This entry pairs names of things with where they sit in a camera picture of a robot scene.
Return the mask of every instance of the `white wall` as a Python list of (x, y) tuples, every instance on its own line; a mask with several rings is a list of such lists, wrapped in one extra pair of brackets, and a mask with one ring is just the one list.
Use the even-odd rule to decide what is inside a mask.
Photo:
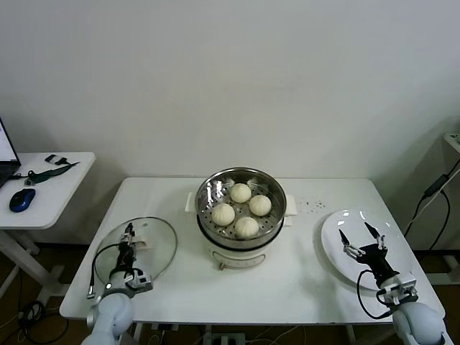
[(371, 178), (403, 224), (444, 169), (438, 138), (459, 128), (459, 13), (431, 0), (6, 0), (0, 115), (18, 150), (96, 153), (79, 201), (92, 219), (124, 176), (249, 165)]

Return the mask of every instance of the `laptop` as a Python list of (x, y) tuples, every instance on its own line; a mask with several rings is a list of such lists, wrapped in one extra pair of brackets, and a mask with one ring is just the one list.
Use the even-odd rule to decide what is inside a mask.
[(20, 166), (21, 162), (0, 119), (0, 188)]

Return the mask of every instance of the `floor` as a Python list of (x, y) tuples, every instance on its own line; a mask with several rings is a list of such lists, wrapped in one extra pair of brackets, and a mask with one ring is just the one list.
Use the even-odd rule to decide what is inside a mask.
[[(70, 283), (78, 266), (86, 252), (85, 248), (43, 248), (37, 260), (48, 270), (56, 263), (64, 264), (65, 270), (61, 282)], [(446, 272), (447, 266), (440, 257), (425, 257), (422, 261), (423, 269), (426, 272)], [(9, 274), (13, 264), (5, 256), (0, 254), (0, 281)], [(25, 273), (23, 277), (22, 304), (33, 301), (40, 291), (39, 285)], [(460, 286), (440, 286), (435, 287), (441, 302), (446, 309), (446, 325), (454, 343), (460, 344)], [(4, 339), (14, 332), (17, 328), (16, 320), (4, 325), (17, 314), (19, 299), (19, 276), (17, 276), (10, 288), (7, 290), (2, 299), (0, 299), (0, 345), (11, 344), (32, 344), (29, 340), (24, 339), (23, 334), (16, 332), (7, 342)], [(52, 298), (48, 303), (47, 314), (57, 313), (57, 307), (60, 304), (60, 298)], [(36, 326), (31, 328), (29, 336), (36, 341), (46, 341), (57, 336), (65, 327), (65, 319), (60, 316), (49, 317), (40, 321)], [(358, 326), (355, 327), (356, 336), (359, 338), (376, 329), (385, 331), (391, 326)], [(201, 345), (199, 339), (204, 332), (204, 326), (181, 326), (179, 331), (166, 331), (162, 344), (183, 344), (183, 345)], [(245, 333), (247, 340), (269, 339), (266, 341), (257, 340), (253, 344), (271, 345), (270, 340), (275, 340), (282, 333), (290, 331), (277, 340), (279, 345), (296, 345), (296, 344), (348, 344), (346, 329), (344, 326), (306, 326), (297, 327), (267, 327), (267, 326), (213, 326), (213, 332), (221, 333)], [(151, 331), (146, 326), (141, 335), (140, 344), (158, 345), (162, 332)], [(85, 321), (70, 321), (65, 335), (54, 344), (80, 344), (88, 335)], [(381, 344), (402, 344), (396, 336), (391, 336)]]

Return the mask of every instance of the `steamed bun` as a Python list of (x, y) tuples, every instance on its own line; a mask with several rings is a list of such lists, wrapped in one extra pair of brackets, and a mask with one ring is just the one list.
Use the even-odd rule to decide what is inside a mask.
[(235, 232), (238, 237), (253, 237), (259, 231), (259, 224), (251, 217), (241, 217), (235, 223)]
[(244, 183), (237, 183), (230, 190), (230, 198), (235, 203), (245, 203), (251, 198), (251, 188)]
[(249, 210), (259, 217), (267, 215), (272, 209), (272, 201), (265, 195), (256, 195), (249, 202)]
[(229, 204), (220, 203), (213, 208), (211, 218), (215, 225), (227, 226), (235, 219), (235, 210)]

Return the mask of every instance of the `laptop screen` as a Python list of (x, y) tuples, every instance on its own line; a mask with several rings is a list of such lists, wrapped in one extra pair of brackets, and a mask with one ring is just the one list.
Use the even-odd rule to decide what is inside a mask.
[(0, 162), (17, 162), (11, 142), (6, 135), (5, 128), (0, 120)]

